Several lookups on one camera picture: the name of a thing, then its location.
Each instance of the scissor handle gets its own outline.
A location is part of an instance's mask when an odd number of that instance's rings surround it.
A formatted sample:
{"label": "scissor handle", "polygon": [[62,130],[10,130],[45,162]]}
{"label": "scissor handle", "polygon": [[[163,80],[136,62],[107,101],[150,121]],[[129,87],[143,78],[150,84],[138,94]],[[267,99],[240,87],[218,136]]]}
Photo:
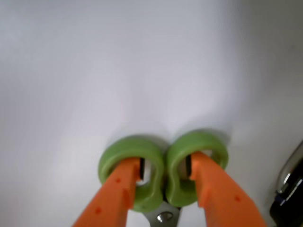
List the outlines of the scissor handle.
{"label": "scissor handle", "polygon": [[161,183],[164,175],[164,160],[161,148],[153,141],[140,136],[126,137],[109,146],[99,163],[99,178],[107,182],[111,171],[125,158],[141,157],[151,162],[153,171],[147,184],[136,188],[133,210],[150,212],[163,202]]}
{"label": "scissor handle", "polygon": [[191,155],[190,179],[196,182],[198,205],[207,227],[266,227],[252,199],[211,158]]}
{"label": "scissor handle", "polygon": [[114,169],[73,227],[125,227],[133,208],[140,159],[128,158]]}

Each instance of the black object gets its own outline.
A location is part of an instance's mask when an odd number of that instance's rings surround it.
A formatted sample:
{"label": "black object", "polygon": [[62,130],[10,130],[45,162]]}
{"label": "black object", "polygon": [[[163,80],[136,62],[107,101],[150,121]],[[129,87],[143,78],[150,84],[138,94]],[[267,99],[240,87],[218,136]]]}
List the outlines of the black object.
{"label": "black object", "polygon": [[270,216],[278,227],[300,227],[303,224],[303,160],[289,175],[283,192],[277,192]]}

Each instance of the white backdrop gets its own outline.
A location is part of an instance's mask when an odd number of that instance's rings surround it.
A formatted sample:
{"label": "white backdrop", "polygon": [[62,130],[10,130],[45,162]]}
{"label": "white backdrop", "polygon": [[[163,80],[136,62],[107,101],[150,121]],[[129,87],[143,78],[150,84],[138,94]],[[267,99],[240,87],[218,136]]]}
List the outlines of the white backdrop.
{"label": "white backdrop", "polygon": [[[104,148],[221,132],[227,172],[272,225],[303,136],[303,2],[0,0],[0,222],[70,226]],[[202,226],[184,208],[182,226]],[[128,227],[148,226],[130,212]]]}

